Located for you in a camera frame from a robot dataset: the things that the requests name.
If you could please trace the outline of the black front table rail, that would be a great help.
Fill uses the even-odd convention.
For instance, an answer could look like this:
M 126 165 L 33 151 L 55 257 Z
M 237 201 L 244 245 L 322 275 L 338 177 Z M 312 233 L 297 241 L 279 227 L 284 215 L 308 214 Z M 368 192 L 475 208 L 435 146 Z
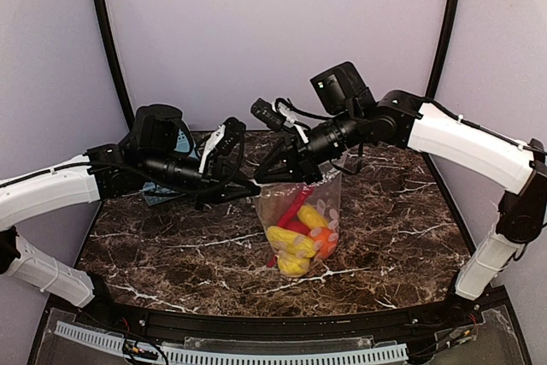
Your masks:
M 396 285 L 373 291 L 348 279 L 306 279 L 279 285 L 202 279 L 177 286 L 111 284 L 112 300 L 80 309 L 86 325 L 122 331 L 151 342 L 185 337 L 290 343 L 370 337 L 406 342 L 412 351 L 431 351 L 437 332 L 469 326 L 492 294 L 476 301 L 449 294 L 425 303 L 418 287 Z

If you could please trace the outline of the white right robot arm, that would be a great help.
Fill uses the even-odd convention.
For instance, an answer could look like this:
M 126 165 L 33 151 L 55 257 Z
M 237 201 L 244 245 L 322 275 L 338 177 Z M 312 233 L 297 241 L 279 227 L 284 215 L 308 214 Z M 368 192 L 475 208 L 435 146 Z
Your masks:
M 315 183 L 322 179 L 321 164 L 354 147 L 385 143 L 444 158 L 498 183 L 504 194 L 497 223 L 454 284 L 454 293 L 470 301 L 545 228 L 546 153 L 540 141 L 505 137 L 406 91 L 375 100 L 352 62 L 310 83 L 326 111 L 315 127 L 296 120 L 300 109 L 284 98 L 272 103 L 259 98 L 251 106 L 268 129 L 284 134 L 261 160 L 256 182 Z

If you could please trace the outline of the yellow banana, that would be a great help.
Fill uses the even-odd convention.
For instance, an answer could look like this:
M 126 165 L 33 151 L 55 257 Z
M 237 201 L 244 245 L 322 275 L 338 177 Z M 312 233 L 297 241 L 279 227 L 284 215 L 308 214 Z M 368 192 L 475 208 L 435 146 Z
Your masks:
M 317 252 L 312 239 L 282 227 L 270 226 L 266 230 L 266 237 L 274 250 L 282 250 L 297 257 L 311 258 Z

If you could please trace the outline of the yellow oblong fruit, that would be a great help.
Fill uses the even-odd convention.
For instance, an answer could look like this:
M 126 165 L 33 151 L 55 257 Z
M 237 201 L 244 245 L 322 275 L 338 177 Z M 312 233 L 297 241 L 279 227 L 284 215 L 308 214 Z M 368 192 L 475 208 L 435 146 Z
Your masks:
M 297 212 L 297 218 L 310 230 L 327 227 L 328 221 L 311 205 L 304 204 Z

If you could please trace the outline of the black frame post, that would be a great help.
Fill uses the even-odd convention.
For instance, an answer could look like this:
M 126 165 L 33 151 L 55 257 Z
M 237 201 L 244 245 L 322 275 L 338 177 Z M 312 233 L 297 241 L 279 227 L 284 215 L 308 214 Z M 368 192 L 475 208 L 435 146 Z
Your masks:
M 131 128 L 135 114 L 130 101 L 123 77 L 120 60 L 115 46 L 115 38 L 110 24 L 109 12 L 106 0 L 93 0 L 97 24 L 103 42 L 103 50 L 107 58 L 110 75 L 115 87 L 115 93 L 121 107 L 125 123 Z
M 456 11 L 459 0 L 446 0 L 443 19 L 439 29 L 438 42 L 432 61 L 432 68 L 426 86 L 425 96 L 431 99 L 436 97 L 438 86 L 448 55 L 453 27 L 456 21 Z

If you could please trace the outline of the black left frame post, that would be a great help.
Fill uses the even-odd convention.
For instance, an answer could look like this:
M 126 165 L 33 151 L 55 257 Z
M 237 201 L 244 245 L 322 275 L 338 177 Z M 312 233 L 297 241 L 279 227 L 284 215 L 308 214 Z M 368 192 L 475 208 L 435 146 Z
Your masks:
M 115 87 L 115 93 L 121 107 L 125 123 L 131 128 L 135 114 L 130 101 L 123 77 L 120 60 L 115 46 L 115 38 L 110 24 L 109 12 L 106 0 L 93 0 L 97 24 L 103 42 L 103 50 L 107 58 L 110 75 Z

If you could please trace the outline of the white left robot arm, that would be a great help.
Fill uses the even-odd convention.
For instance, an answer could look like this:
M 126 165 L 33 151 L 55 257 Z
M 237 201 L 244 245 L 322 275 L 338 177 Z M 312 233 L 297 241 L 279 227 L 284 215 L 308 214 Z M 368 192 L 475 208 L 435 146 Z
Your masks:
M 80 203 L 142 191 L 152 197 L 192 197 L 197 209 L 255 197 L 258 185 L 240 170 L 245 124 L 230 117 L 206 140 L 200 157 L 180 109 L 165 104 L 138 108 L 129 133 L 51 168 L 1 183 L 1 272 L 47 291 L 80 309 L 111 301 L 97 274 L 70 268 L 31 245 L 18 223 Z

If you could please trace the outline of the red fruit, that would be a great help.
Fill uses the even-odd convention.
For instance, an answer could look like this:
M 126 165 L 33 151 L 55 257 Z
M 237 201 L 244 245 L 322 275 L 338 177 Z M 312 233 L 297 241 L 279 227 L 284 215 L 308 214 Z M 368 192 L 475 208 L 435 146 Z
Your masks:
M 285 229 L 290 230 L 295 233 L 300 233 L 304 236 L 307 236 L 309 233 L 309 227 L 306 226 L 301 221 L 289 221 L 285 225 Z

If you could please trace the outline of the blue plastic basket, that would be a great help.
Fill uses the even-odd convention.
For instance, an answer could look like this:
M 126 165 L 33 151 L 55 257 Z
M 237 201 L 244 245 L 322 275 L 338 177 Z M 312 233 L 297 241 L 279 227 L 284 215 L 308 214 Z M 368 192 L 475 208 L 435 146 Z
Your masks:
M 179 130 L 174 151 L 165 158 L 153 158 L 150 173 L 154 180 L 146 182 L 142 188 L 142 196 L 149 206 L 170 201 L 184 196 L 180 191 L 182 180 L 187 175 L 187 160 L 191 162 L 194 156 L 194 139 L 188 130 Z

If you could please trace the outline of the black right frame post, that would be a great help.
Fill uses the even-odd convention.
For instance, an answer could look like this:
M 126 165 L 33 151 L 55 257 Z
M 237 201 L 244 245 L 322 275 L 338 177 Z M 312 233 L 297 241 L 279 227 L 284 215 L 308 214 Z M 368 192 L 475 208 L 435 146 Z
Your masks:
M 456 21 L 456 11 L 459 0 L 446 0 L 443 19 L 439 29 L 438 42 L 432 61 L 432 68 L 426 86 L 425 96 L 431 99 L 436 97 L 438 86 L 448 55 L 453 27 Z

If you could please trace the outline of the yellow round fruit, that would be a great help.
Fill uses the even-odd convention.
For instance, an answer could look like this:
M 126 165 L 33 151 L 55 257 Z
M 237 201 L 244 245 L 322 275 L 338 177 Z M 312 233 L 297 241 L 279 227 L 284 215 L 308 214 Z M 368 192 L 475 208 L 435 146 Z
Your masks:
M 277 263 L 284 276 L 299 278 L 309 271 L 310 259 L 280 252 Z

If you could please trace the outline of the red chili pepper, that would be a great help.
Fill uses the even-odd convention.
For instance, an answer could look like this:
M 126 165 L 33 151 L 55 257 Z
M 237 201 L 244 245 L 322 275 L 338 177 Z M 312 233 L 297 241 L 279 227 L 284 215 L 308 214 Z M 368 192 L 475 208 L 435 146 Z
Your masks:
M 287 222 L 289 221 L 299 221 L 299 219 L 297 218 L 297 212 L 298 210 L 301 208 L 302 205 L 304 205 L 306 203 L 306 200 L 308 199 L 308 197 L 313 193 L 313 188 L 308 188 L 308 187 L 304 187 L 296 196 L 295 198 L 292 200 L 291 204 L 289 205 L 288 209 L 285 211 L 285 213 L 279 218 L 279 220 L 277 221 L 276 224 L 273 224 L 271 226 L 277 226 L 277 227 L 282 227 L 282 228 L 285 228 L 285 225 Z M 282 253 L 286 253 L 282 250 L 274 250 L 273 247 L 271 246 L 272 248 L 272 252 L 273 252 L 273 256 L 272 258 L 270 259 L 270 261 L 268 262 L 268 266 L 271 267 L 273 266 L 275 263 L 277 264 L 278 266 L 278 263 L 277 263 L 277 259 L 278 259 L 278 254 L 280 252 Z

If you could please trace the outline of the orange fruit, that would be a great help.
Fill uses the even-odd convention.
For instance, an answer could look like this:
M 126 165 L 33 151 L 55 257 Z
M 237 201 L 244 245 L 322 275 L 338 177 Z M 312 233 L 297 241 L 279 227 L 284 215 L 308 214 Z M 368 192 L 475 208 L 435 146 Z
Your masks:
M 314 242 L 315 260 L 319 261 L 328 258 L 336 250 L 339 235 L 327 227 L 316 227 L 309 232 L 308 237 Z

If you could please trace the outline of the clear zip top bag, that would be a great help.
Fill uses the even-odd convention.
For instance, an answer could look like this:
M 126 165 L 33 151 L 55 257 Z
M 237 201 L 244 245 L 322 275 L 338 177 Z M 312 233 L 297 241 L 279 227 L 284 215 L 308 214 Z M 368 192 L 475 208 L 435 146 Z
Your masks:
M 264 185 L 256 213 L 282 275 L 300 278 L 330 257 L 340 237 L 341 173 L 313 185 Z

